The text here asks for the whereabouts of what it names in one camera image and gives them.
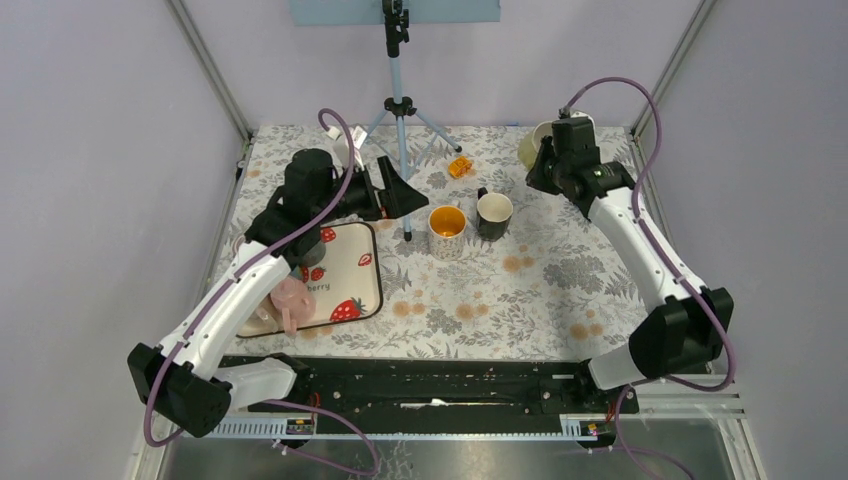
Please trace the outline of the yellow mug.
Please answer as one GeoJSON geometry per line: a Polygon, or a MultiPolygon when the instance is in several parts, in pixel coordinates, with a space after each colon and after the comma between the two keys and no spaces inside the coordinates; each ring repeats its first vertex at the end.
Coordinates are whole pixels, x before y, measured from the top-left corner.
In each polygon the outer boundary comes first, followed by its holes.
{"type": "Polygon", "coordinates": [[[521,140],[518,159],[528,170],[534,167],[545,137],[552,139],[552,146],[558,157],[571,155],[576,165],[585,164],[592,156],[591,150],[597,150],[593,117],[585,112],[572,110],[566,118],[538,124],[521,140]]]}

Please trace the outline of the floral mug orange inside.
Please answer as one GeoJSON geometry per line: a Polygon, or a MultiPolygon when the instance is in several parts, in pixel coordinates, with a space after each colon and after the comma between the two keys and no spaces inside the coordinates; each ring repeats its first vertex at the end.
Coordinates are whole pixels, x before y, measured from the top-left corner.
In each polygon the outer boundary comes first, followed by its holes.
{"type": "Polygon", "coordinates": [[[430,254],[442,261],[458,260],[465,246],[466,227],[466,216],[458,207],[436,207],[428,217],[430,254]]]}

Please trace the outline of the black mug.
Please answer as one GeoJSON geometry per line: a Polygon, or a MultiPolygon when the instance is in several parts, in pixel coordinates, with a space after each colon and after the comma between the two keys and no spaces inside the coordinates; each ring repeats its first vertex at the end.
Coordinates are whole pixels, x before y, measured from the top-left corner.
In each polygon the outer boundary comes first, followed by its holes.
{"type": "Polygon", "coordinates": [[[479,237],[488,242],[500,240],[507,232],[514,206],[504,194],[489,192],[481,187],[477,191],[477,232],[479,237]]]}

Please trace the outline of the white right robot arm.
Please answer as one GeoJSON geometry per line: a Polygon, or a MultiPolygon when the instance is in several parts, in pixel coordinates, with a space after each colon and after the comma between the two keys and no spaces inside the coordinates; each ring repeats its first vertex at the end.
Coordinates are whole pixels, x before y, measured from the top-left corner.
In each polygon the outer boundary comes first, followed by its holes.
{"type": "Polygon", "coordinates": [[[563,195],[599,229],[623,261],[647,310],[626,345],[594,357],[573,386],[575,402],[597,412],[613,389],[677,374],[718,358],[734,308],[676,254],[639,205],[636,183],[619,162],[602,162],[593,123],[555,120],[527,174],[531,188],[563,195]]]}

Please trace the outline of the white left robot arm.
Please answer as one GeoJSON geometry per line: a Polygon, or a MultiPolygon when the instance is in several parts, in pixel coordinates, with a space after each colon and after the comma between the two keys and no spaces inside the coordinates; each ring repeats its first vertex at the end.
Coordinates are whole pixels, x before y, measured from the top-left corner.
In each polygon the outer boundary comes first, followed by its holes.
{"type": "Polygon", "coordinates": [[[139,343],[132,349],[127,364],[145,406],[150,445],[166,443],[152,434],[154,414],[203,437],[231,410],[270,400],[288,411],[307,404],[311,387],[286,360],[267,357],[237,367],[220,363],[262,298],[321,244],[323,224],[352,215],[364,221],[397,219],[428,205],[387,157],[377,164],[380,188],[355,160],[336,170],[325,150],[296,152],[224,275],[157,345],[139,343]]]}

